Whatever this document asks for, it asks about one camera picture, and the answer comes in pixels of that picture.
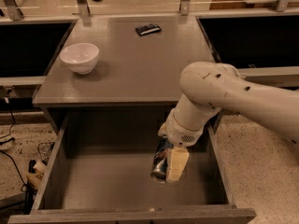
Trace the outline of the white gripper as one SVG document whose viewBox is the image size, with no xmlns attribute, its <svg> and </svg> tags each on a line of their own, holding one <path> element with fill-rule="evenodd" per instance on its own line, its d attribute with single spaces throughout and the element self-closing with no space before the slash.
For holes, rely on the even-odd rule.
<svg viewBox="0 0 299 224">
<path fill-rule="evenodd" d="M 188 161 L 186 147 L 193 146 L 203 134 L 206 118 L 201 113 L 183 112 L 172 109 L 159 131 L 159 136 L 167 136 L 173 148 L 167 154 L 166 181 L 178 182 Z"/>
</svg>

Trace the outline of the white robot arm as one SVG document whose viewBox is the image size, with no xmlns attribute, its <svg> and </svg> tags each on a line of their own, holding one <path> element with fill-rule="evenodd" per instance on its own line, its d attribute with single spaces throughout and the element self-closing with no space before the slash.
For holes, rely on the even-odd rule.
<svg viewBox="0 0 299 224">
<path fill-rule="evenodd" d="M 196 62 L 179 79 L 182 90 L 158 134 L 166 139 L 164 180 L 179 181 L 186 167 L 188 147 L 203 134 L 204 126 L 221 110 L 236 112 L 265 128 L 299 142 L 299 93 L 242 79 L 226 63 Z"/>
</svg>

